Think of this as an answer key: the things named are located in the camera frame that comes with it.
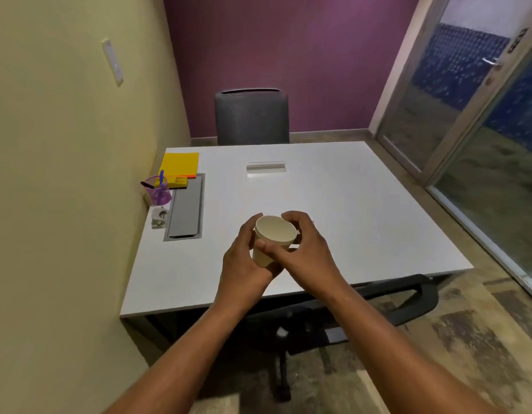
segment chair wheel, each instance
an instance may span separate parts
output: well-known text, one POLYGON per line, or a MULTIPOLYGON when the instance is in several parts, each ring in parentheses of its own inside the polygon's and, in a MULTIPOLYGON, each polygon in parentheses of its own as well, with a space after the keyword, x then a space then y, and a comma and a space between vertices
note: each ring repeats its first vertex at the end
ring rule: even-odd
POLYGON ((280 403, 288 403, 291 401, 291 388, 288 386, 278 386, 277 399, 280 403))

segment hand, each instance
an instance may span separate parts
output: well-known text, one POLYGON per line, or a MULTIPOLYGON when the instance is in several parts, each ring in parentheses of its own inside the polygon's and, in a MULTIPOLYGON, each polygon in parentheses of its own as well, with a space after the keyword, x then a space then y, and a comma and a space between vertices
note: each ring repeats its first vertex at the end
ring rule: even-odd
POLYGON ((289 211, 282 218, 295 225, 301 233, 297 250, 284 250, 267 239, 258 239, 256 248, 281 263, 296 282, 308 293, 323 301, 348 288, 341 276, 327 242, 320 235, 308 214, 289 211))
POLYGON ((270 282, 281 273, 282 266, 272 263, 261 268, 250 257, 249 250, 255 242, 255 224, 262 214, 252 216, 239 230, 239 235, 224 254, 222 274, 215 307, 236 311, 243 318, 260 300, 270 282))

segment forearm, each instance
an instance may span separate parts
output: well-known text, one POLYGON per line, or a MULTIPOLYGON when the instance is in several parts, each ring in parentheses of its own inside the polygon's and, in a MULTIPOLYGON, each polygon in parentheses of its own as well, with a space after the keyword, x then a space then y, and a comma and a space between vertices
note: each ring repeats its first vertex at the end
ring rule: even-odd
POLYGON ((210 307, 104 414, 187 413, 240 319, 230 308, 210 307))
POLYGON ((392 413, 500 411, 484 401, 412 344, 351 287, 325 302, 392 413))

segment floor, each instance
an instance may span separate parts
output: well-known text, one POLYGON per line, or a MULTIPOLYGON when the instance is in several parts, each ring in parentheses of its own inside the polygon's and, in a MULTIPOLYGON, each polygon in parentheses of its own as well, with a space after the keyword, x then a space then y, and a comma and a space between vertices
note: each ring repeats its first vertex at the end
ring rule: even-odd
MULTIPOLYGON (((327 132, 300 139, 339 140, 340 134, 327 132)), ((383 147, 366 142, 475 267, 444 286, 433 312, 401 331, 483 397, 510 413, 532 413, 531 297, 383 147)), ((383 298, 375 305, 390 306, 398 299, 383 298)), ((225 346, 192 413, 388 413, 347 344, 290 356, 292 400, 283 404, 270 392, 271 362, 268 355, 225 346)))
MULTIPOLYGON (((410 86, 385 133, 421 168, 459 113, 410 86)), ((532 152, 483 126, 436 187, 532 276, 532 152)))

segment tabletop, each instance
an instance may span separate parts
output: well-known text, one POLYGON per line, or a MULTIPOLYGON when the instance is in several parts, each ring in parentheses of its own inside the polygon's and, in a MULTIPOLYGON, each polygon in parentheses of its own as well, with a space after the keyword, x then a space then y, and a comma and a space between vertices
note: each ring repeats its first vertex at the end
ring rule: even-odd
MULTIPOLYGON (((169 148, 199 152, 205 173, 202 237, 163 241, 150 209, 121 309, 128 317, 206 306, 222 256, 250 216, 307 212, 346 281, 471 269, 469 261, 365 142, 169 148), (280 162, 284 172, 249 174, 249 163, 280 162)), ((287 272, 264 296, 301 292, 287 272)))

